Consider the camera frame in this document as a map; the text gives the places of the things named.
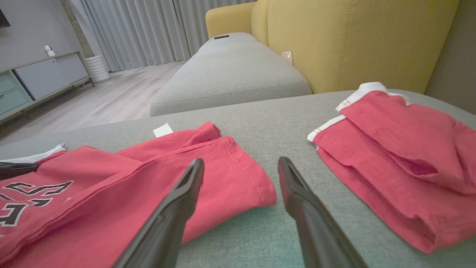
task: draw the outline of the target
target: gray wall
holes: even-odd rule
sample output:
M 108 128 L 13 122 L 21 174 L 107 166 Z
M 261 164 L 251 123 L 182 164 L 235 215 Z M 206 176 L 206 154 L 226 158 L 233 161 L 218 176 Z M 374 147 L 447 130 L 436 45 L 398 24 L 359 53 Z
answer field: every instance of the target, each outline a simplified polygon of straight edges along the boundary
M 46 59 L 44 46 L 56 54 L 81 51 L 59 0 L 0 0 L 11 27 L 0 28 L 0 72 Z
M 425 94 L 476 114 L 476 0 L 460 0 Z

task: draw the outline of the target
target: white curtain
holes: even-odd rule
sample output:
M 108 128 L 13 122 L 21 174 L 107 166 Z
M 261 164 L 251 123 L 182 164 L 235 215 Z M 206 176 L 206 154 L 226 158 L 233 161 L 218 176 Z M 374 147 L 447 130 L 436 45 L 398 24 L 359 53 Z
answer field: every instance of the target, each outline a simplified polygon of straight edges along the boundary
M 82 0 L 112 71 L 189 59 L 208 40 L 205 13 L 255 0 Z

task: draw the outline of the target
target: gray sofa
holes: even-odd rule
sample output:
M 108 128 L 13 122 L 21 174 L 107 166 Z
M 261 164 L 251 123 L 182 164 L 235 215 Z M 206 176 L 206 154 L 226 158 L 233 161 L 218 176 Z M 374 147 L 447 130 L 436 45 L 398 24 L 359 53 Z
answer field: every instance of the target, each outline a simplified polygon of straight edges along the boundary
M 304 76 L 245 32 L 208 40 L 155 94 L 150 116 L 312 94 Z
M 412 103 L 439 109 L 476 128 L 476 117 L 431 97 L 399 90 Z M 255 208 L 215 227 L 180 249 L 177 267 L 304 267 L 294 220 L 283 208 L 278 182 L 279 156 L 289 157 L 342 227 L 371 268 L 469 268 L 476 264 L 476 237 L 450 248 L 424 254 L 391 231 L 330 171 L 306 136 L 335 117 L 337 105 L 352 92 L 272 99 L 166 114 L 52 134 L 0 147 L 0 159 L 44 152 L 66 143 L 108 152 L 154 138 L 152 129 L 168 123 L 174 131 L 206 121 L 236 142 L 273 181 L 278 203 Z

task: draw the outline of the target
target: white tag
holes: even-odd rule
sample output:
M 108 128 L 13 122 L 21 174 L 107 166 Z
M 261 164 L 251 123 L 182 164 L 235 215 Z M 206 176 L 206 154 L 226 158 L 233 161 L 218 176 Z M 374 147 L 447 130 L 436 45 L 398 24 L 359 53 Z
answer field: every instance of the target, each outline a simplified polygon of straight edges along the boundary
M 170 133 L 174 133 L 168 123 L 165 123 L 165 125 L 158 127 L 152 131 L 154 132 L 156 138 L 165 136 Z
M 282 52 L 281 57 L 293 65 L 293 53 L 291 51 Z

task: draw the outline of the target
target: cabinet drawer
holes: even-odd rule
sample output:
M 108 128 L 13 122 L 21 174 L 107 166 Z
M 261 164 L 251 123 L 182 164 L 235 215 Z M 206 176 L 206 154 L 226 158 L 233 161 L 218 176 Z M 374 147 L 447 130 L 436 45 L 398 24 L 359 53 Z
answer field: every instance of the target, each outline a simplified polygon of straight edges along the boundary
M 7 73 L 0 74 L 0 93 L 8 91 L 10 89 L 16 88 L 17 86 L 13 83 Z
M 27 99 L 18 89 L 8 93 L 0 93 L 0 114 L 6 113 L 27 102 Z

